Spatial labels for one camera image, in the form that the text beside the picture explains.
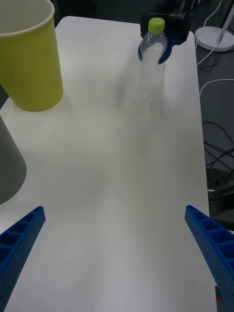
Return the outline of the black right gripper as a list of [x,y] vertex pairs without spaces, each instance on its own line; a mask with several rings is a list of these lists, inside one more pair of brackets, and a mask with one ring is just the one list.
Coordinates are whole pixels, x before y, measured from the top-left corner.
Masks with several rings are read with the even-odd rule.
[[[148,10],[144,11],[140,17],[140,33],[144,37],[148,32],[148,23],[152,18],[161,18],[165,21],[164,34],[167,37],[167,48],[158,61],[163,64],[171,55],[175,45],[181,45],[187,40],[191,21],[191,0],[157,0]],[[138,47],[138,58],[143,60],[141,41]]]

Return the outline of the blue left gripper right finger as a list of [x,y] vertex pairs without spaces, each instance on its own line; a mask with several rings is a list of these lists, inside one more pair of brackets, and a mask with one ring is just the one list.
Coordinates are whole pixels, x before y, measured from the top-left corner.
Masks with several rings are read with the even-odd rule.
[[185,221],[219,288],[227,311],[234,310],[234,234],[188,205]]

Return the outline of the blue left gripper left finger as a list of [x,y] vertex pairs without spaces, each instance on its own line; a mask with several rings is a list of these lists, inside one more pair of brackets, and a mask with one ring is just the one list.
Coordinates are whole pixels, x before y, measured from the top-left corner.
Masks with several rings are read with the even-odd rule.
[[44,208],[39,206],[0,235],[1,312],[6,308],[23,266],[44,223]]

